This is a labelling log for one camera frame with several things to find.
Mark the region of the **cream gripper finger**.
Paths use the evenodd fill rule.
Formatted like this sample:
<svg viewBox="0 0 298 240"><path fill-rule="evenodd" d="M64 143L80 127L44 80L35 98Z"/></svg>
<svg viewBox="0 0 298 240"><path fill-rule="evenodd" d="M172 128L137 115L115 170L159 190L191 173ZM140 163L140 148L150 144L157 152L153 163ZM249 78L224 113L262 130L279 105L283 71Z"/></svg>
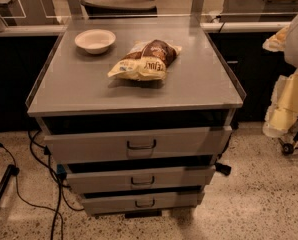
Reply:
<svg viewBox="0 0 298 240"><path fill-rule="evenodd" d="M298 119L298 69L289 77L280 75L275 83L263 125L263 133L272 138L286 134Z"/></svg>
<svg viewBox="0 0 298 240"><path fill-rule="evenodd" d="M262 48L271 52L283 52L285 50L285 42L288 30L288 26L285 26L284 28L280 29L270 38L265 40L265 42L262 45Z"/></svg>

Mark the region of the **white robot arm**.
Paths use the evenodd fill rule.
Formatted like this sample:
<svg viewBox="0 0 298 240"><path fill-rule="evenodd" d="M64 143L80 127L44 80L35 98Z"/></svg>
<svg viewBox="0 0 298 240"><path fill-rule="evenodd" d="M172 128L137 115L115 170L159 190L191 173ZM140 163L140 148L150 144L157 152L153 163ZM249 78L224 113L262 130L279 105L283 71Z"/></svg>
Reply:
<svg viewBox="0 0 298 240"><path fill-rule="evenodd" d="M284 53L285 61L296 68L289 77L280 75L275 83L263 133L278 138L288 132L298 119L298 15L288 26L267 39L263 48Z"/></svg>

